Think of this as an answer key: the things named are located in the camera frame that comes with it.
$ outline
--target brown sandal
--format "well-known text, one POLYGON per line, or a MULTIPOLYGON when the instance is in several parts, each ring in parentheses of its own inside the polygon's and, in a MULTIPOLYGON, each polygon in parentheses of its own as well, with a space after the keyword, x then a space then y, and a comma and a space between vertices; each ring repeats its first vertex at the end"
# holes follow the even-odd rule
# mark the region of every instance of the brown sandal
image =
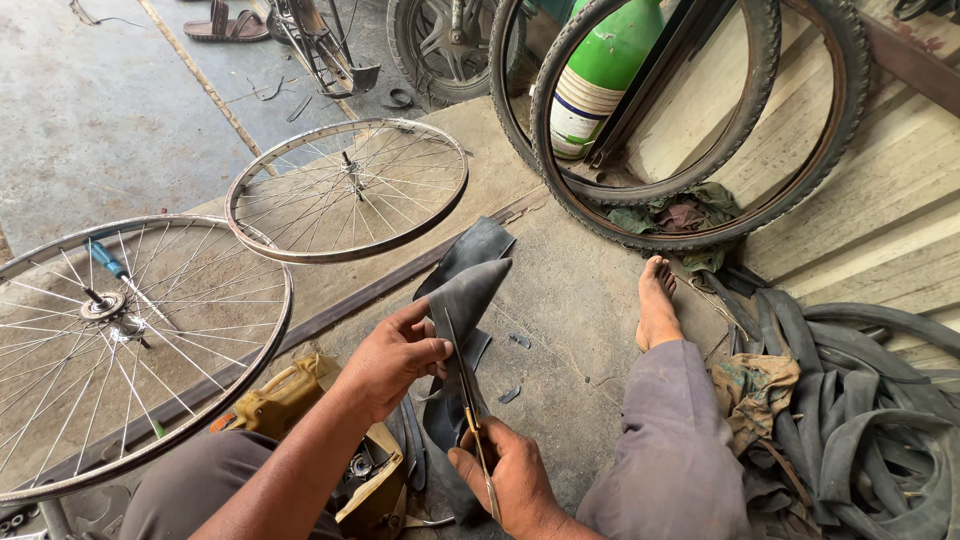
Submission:
POLYGON ((210 20, 194 20, 183 24, 183 32, 197 41, 260 41, 267 39, 267 25, 260 15, 243 10, 233 19, 227 19, 230 8, 224 0, 210 2, 210 20))

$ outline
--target scissors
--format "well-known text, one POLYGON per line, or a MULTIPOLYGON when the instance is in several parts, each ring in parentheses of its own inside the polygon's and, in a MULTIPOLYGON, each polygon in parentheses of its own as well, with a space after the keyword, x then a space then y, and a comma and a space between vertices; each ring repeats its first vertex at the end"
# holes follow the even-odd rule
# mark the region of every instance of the scissors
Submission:
POLYGON ((503 525, 503 522, 500 521, 500 507, 496 503, 496 493, 493 492, 493 480, 490 478, 490 470, 487 469, 487 460, 483 455, 483 447, 480 446, 480 429, 477 428, 479 425, 477 414, 480 409, 477 407, 477 403, 473 396, 473 390, 470 387, 469 380, 467 379, 467 363, 464 361, 463 355, 460 354, 460 346, 457 344, 456 331, 453 330, 453 323, 450 321, 450 312, 447 311, 446 307, 444 308, 444 314, 446 315, 446 323, 450 327, 450 341, 453 343, 453 352, 457 355, 457 363, 460 366, 460 384, 463 386, 463 398, 464 398, 464 416, 467 417, 467 425, 470 432, 473 433, 474 441, 476 442, 477 449, 477 458, 480 460, 480 468, 483 469, 483 477, 487 482, 487 495, 490 497, 490 513, 493 516, 493 520, 498 524, 503 525))

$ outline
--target blue screwdriver handle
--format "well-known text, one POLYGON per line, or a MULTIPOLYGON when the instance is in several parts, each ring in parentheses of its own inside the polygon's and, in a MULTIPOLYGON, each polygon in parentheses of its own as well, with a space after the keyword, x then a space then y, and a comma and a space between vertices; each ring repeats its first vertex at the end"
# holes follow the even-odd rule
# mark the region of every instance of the blue screwdriver handle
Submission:
POLYGON ((123 278, 129 278, 130 272, 124 268, 123 264, 120 264, 117 261, 116 257, 113 256, 113 253, 109 249, 104 247, 103 244, 96 241, 91 241, 86 243, 86 250, 93 255, 93 258, 104 265, 104 268, 107 268, 107 271, 110 274, 113 274, 113 277, 120 280, 123 278))

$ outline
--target leg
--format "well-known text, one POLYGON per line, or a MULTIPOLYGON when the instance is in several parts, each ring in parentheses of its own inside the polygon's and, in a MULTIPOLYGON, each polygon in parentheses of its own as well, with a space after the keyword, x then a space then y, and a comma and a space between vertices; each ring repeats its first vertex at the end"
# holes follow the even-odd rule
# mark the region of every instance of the leg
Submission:
MULTIPOLYGON (((133 493, 122 540, 187 538, 236 493, 274 452, 277 442, 244 430, 201 435, 161 458, 133 493)), ((343 540, 326 509, 311 540, 343 540)))
POLYGON ((749 538, 743 468, 731 451, 697 347, 683 339, 668 263, 640 279, 642 355, 627 376, 613 467, 590 487, 577 519, 612 539, 749 538))

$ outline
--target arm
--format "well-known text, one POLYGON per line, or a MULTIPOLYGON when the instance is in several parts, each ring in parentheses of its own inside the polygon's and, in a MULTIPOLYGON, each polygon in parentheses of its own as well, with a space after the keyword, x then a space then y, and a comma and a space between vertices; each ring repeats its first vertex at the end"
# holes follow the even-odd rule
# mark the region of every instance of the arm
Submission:
POLYGON ((263 467, 195 532, 193 539, 306 538, 350 458, 410 384, 453 351, 422 322, 426 298, 377 325, 330 391, 297 423, 263 467))
MULTIPOLYGON (((480 426, 499 456, 491 476, 503 529, 508 534, 517 540, 603 539, 568 516, 557 503, 537 441, 511 430, 493 416, 481 420, 480 426)), ((461 446, 468 446, 469 441, 465 437, 461 446)), ((489 512, 487 482, 476 457, 462 448, 451 448, 447 456, 489 512)))

